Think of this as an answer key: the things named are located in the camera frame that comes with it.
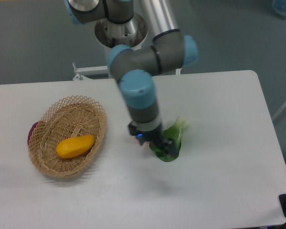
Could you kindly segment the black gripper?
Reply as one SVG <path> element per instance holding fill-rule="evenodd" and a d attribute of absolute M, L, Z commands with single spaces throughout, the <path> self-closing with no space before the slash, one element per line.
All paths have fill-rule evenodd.
<path fill-rule="evenodd" d="M 132 122 L 128 124 L 129 134 L 142 146 L 145 142 L 153 143 L 160 151 L 157 157 L 161 160 L 175 160 L 177 158 L 177 147 L 172 138 L 164 139 L 162 124 L 150 131 L 138 130 Z"/>

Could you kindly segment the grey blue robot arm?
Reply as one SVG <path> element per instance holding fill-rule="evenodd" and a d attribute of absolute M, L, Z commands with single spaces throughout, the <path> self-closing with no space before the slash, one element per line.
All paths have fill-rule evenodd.
<path fill-rule="evenodd" d="M 67 0 L 65 6 L 74 23 L 102 23 L 97 37 L 110 48 L 107 68 L 131 116 L 130 135 L 168 159 L 178 157 L 180 144 L 163 133 L 152 77 L 194 63 L 198 48 L 181 33 L 170 2 L 140 1 L 142 24 L 131 0 Z"/>

